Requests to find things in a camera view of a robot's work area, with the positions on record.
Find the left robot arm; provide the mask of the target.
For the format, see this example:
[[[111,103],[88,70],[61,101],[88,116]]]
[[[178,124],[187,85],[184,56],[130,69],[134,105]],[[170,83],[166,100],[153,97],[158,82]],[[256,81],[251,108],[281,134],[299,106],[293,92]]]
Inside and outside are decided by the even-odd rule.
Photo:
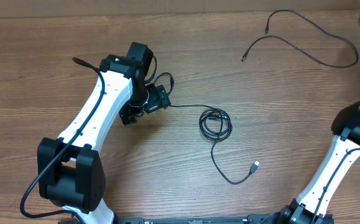
[[[162,85],[146,79],[156,58],[148,46],[133,42],[124,57],[108,55],[91,68],[98,79],[86,103],[55,139],[43,138],[37,148],[38,176],[33,186],[42,198],[69,213],[76,223],[116,223],[115,213],[103,200],[106,177],[101,150],[114,120],[134,124],[137,117],[170,106]]]

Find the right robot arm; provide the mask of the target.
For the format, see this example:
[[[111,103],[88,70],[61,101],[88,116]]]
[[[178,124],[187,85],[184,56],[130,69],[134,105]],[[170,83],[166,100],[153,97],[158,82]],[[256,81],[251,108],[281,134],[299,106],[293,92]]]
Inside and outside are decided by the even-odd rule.
[[[352,164],[360,156],[360,101],[342,109],[334,119],[329,151],[310,183],[280,212],[261,223],[333,223],[328,204]]]

